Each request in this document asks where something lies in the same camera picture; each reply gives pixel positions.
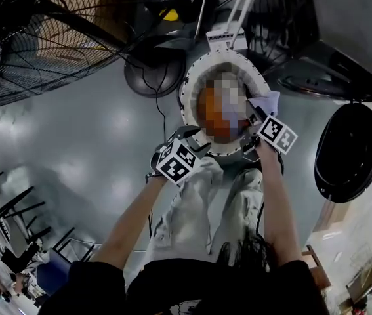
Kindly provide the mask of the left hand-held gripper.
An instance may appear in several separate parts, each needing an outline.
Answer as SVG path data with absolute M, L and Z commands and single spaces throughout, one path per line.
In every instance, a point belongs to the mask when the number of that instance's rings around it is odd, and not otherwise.
M 152 169 L 149 177 L 165 177 L 175 185 L 180 185 L 192 176 L 201 165 L 201 159 L 211 149 L 211 143 L 194 148 L 188 147 L 182 139 L 187 139 L 200 132 L 201 127 L 186 125 L 179 127 L 171 137 L 172 141 L 160 144 L 150 161 Z

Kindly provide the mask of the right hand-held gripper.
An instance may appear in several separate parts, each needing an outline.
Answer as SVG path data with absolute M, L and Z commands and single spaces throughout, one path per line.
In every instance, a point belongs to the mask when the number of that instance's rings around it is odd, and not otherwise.
M 251 115 L 257 119 L 264 119 L 263 122 L 258 120 L 251 124 L 244 132 L 240 140 L 241 152 L 244 159 L 251 162 L 259 160 L 256 147 L 259 142 L 264 140 L 279 154 L 288 154 L 298 139 L 298 135 L 286 124 L 272 115 L 268 115 L 260 106 L 255 106 L 251 99 L 247 100 Z

